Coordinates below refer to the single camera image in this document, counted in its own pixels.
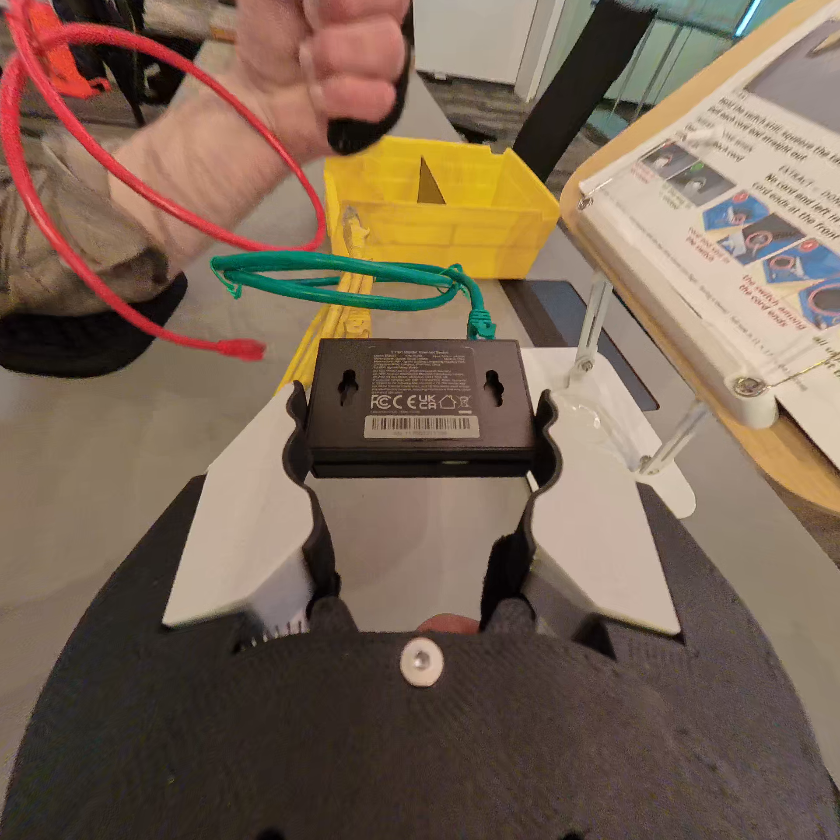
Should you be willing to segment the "metal stand bracket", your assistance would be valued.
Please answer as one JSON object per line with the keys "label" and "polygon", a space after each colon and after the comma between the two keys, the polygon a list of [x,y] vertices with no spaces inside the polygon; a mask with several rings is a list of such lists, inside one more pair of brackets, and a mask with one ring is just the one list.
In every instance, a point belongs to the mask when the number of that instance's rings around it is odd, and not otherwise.
{"label": "metal stand bracket", "polygon": [[[597,344],[602,333],[607,309],[613,299],[613,289],[613,283],[603,273],[600,271],[594,273],[574,365],[571,368],[566,386],[569,390],[585,392],[587,387],[595,383],[592,373],[598,355]],[[677,455],[686,448],[709,414],[708,406],[695,397],[673,433],[652,455],[646,455],[640,459],[636,468],[636,476],[649,483],[651,479],[663,476],[667,469],[675,466]]]}

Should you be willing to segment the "orange traffic cone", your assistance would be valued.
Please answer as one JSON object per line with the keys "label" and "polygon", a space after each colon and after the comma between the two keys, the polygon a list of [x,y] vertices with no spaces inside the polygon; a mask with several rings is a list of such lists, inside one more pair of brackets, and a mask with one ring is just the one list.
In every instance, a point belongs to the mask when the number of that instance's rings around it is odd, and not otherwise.
{"label": "orange traffic cone", "polygon": [[53,87],[64,98],[90,100],[111,92],[111,83],[106,77],[89,78],[82,74],[68,45],[46,49],[40,61]]}

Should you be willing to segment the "black network switch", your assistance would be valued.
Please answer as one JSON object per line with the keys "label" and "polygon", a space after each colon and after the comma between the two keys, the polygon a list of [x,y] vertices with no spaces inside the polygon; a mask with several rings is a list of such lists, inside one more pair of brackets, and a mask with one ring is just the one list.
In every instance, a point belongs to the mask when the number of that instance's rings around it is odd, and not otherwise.
{"label": "black network switch", "polygon": [[525,477],[536,437],[519,344],[325,339],[305,434],[320,479]]}

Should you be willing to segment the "person's left forearm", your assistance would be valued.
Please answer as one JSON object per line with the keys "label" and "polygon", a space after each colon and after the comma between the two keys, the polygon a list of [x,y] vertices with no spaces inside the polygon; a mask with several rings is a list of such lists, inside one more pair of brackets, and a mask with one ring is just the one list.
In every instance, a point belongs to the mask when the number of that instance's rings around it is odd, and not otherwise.
{"label": "person's left forearm", "polygon": [[[286,176],[270,145],[208,90],[169,107],[146,129],[101,138],[150,189],[233,231]],[[210,242],[109,173],[67,131],[24,145],[36,193],[59,234],[128,303],[156,298]],[[2,161],[1,317],[80,316],[107,306],[61,258],[25,208]]]}

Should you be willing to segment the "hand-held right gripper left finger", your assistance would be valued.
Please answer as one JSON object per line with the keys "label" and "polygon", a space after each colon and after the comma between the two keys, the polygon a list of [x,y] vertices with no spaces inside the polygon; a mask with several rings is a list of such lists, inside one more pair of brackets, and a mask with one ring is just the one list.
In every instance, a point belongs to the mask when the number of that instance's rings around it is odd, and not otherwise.
{"label": "hand-held right gripper left finger", "polygon": [[236,613],[261,631],[307,631],[315,601],[340,593],[333,542],[307,485],[303,386],[284,385],[208,467],[163,624]]}

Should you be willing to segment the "yellow plastic bin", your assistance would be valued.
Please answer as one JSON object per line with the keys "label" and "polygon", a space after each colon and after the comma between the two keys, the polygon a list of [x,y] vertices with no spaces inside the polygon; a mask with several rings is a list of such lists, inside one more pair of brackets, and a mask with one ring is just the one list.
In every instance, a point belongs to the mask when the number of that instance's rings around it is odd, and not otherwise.
{"label": "yellow plastic bin", "polygon": [[[417,204],[424,156],[446,200]],[[560,205],[522,160],[485,145],[388,135],[323,166],[324,207],[337,256],[448,267],[474,280],[523,279]]]}

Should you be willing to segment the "person's left hand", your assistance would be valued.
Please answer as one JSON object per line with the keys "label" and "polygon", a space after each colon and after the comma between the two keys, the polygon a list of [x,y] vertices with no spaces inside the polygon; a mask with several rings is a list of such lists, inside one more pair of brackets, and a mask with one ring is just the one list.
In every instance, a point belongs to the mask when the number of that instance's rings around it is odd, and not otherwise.
{"label": "person's left hand", "polygon": [[235,58],[221,83],[304,164],[330,154],[332,123],[390,129],[412,49],[407,1],[237,2]]}

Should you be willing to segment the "black office chair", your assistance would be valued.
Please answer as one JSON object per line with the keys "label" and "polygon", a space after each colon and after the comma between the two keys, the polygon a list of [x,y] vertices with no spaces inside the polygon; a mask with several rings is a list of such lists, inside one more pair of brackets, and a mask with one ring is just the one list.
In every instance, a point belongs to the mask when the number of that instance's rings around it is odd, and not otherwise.
{"label": "black office chair", "polygon": [[625,71],[655,17],[654,7],[616,1],[595,4],[511,148],[542,184],[547,185],[595,107]]}

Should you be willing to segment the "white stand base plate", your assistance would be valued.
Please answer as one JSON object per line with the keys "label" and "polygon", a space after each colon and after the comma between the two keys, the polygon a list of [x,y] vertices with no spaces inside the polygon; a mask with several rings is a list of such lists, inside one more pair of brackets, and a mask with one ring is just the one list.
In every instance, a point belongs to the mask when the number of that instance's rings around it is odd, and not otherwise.
{"label": "white stand base plate", "polygon": [[521,358],[534,405],[549,392],[558,407],[561,429],[571,442],[611,456],[637,481],[654,488],[678,519],[694,513],[696,497],[675,462],[653,475],[642,474],[643,461],[655,455],[661,440],[636,398],[611,362],[601,354],[588,372],[575,365],[573,349],[522,349]]}

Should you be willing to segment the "black round pad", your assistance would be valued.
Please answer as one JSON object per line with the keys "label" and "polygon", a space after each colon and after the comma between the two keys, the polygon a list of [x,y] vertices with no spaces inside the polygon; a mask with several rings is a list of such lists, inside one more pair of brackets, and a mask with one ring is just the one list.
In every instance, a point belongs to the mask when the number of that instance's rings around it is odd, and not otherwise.
{"label": "black round pad", "polygon": [[155,336],[108,310],[80,316],[13,313],[2,319],[1,366],[58,379],[87,379],[136,361]]}

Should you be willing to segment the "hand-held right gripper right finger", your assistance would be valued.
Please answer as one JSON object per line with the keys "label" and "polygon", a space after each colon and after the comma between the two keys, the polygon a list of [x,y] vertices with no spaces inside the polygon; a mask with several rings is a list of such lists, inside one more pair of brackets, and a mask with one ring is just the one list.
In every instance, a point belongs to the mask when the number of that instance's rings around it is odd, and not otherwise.
{"label": "hand-held right gripper right finger", "polygon": [[597,411],[544,390],[534,417],[531,493],[514,532],[490,552],[480,627],[500,604],[527,603],[556,634],[608,620],[681,634],[637,481]]}

